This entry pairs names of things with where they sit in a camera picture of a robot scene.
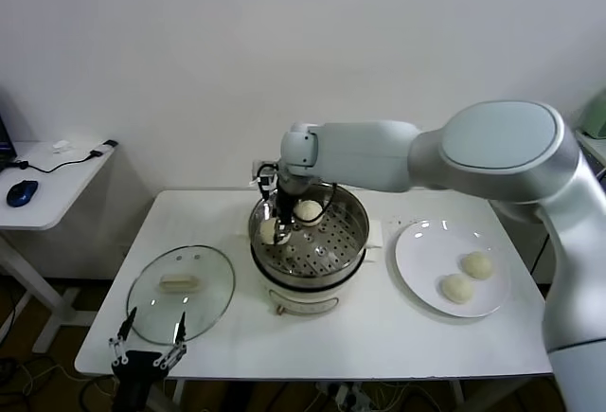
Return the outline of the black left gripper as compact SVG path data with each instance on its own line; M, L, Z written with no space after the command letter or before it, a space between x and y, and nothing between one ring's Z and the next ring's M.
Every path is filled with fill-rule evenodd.
M171 348L165 353L143 350L126 351L126 341L133 327L137 308L133 307L115 336L108 340L114 354L112 371L118 380L112 410L143 411L152 385L167 377L167 368L174 368L187 353L186 313L176 325Z

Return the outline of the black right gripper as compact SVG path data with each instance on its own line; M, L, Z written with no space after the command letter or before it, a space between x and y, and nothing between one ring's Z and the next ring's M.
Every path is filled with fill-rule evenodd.
M296 197L289 194L281 184L276 186L276 206L270 208L269 218L274 224L273 244L282 245L290 237L294 219Z

